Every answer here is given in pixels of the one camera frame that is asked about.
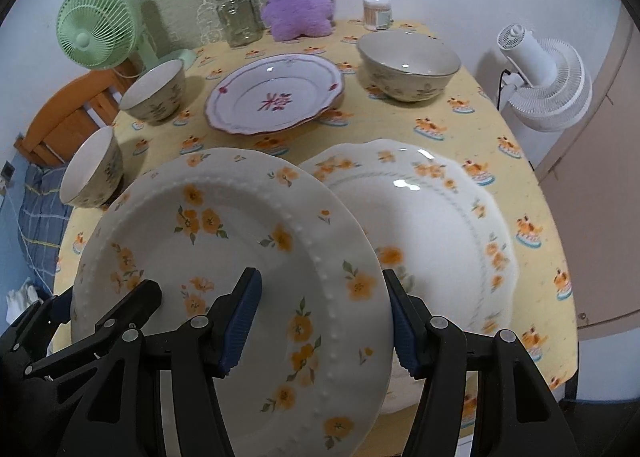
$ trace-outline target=floral plate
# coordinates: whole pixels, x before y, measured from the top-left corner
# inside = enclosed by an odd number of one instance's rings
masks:
[[[344,84],[340,69],[308,54],[280,54],[245,65],[209,96],[209,125],[232,134],[287,129],[327,110]]]
[[[414,145],[343,144],[300,168],[351,210],[383,268],[433,314],[493,334],[511,323],[518,268],[493,197],[455,161]],[[422,384],[394,359],[382,413],[417,403]]]
[[[351,455],[386,393],[388,294],[349,211],[279,158],[214,148],[137,179],[84,247],[72,339],[143,278],[162,288],[143,332],[175,329],[229,293],[246,266],[262,274],[262,299],[239,365],[214,381],[234,452]]]

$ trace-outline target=yellow tablecloth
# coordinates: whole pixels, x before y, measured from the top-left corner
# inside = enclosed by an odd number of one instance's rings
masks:
[[[418,24],[394,26],[428,33]],[[404,104],[385,98],[366,79],[363,70],[357,69],[360,57],[355,44],[364,33],[359,21],[350,20],[339,22],[334,34],[325,38],[302,38],[282,44],[266,35],[244,49],[231,50],[225,43],[202,47],[187,71],[187,91],[179,116],[156,127],[136,123],[125,113],[116,118],[114,126],[124,155],[126,184],[180,156],[181,150],[193,151],[200,146],[254,148],[299,164],[335,144],[391,138],[434,150],[461,164],[469,160],[495,177],[485,188],[497,200],[514,237],[520,280],[514,295],[511,328],[534,359],[539,358],[538,367],[550,386],[558,386],[577,368],[574,300],[567,296],[570,284],[565,285],[563,280],[567,268],[558,231],[529,163],[494,105],[465,68],[454,76],[446,93],[433,101]],[[220,79],[255,58],[285,52],[321,54],[339,64],[345,74],[346,90],[338,112],[263,136],[234,136],[207,125],[204,104]],[[444,130],[444,141],[415,132],[416,119],[424,118]],[[54,287],[57,294],[73,284],[79,254],[102,213],[98,209],[75,209],[72,213],[60,249],[60,272]],[[526,243],[517,240],[523,231],[527,234]],[[540,247],[530,247],[537,240]],[[60,329],[56,348],[69,342],[68,329]],[[472,403],[466,408],[472,410]],[[358,455],[400,453],[414,413],[412,407],[381,416]]]

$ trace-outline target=floral bowl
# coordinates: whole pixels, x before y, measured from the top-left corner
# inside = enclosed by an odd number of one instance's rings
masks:
[[[366,72],[387,95],[403,102],[430,100],[462,66],[441,40],[403,30],[364,35],[358,52]]]
[[[122,174],[122,151],[113,127],[102,127],[73,156],[62,178],[60,200],[76,208],[96,208],[113,195]]]
[[[159,124],[178,110],[185,84],[182,60],[161,63],[122,95],[120,110],[133,119]]]

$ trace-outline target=white fan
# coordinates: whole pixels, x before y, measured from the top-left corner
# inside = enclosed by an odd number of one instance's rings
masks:
[[[555,132],[586,114],[593,94],[591,78],[574,47],[552,38],[538,41],[520,24],[504,28],[497,40],[518,71],[505,76],[503,83],[511,86],[508,101],[527,127]]]

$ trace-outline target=wooden chair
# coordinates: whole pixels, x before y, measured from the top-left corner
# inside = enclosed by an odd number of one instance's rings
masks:
[[[124,76],[138,73],[129,60],[116,69]],[[109,87],[124,94],[134,80],[123,78],[112,69],[90,71],[76,78],[44,104],[26,135],[19,136],[14,147],[38,166],[53,167],[68,163],[84,141],[99,128],[84,105],[88,104],[102,121],[111,125],[118,114],[118,104]]]

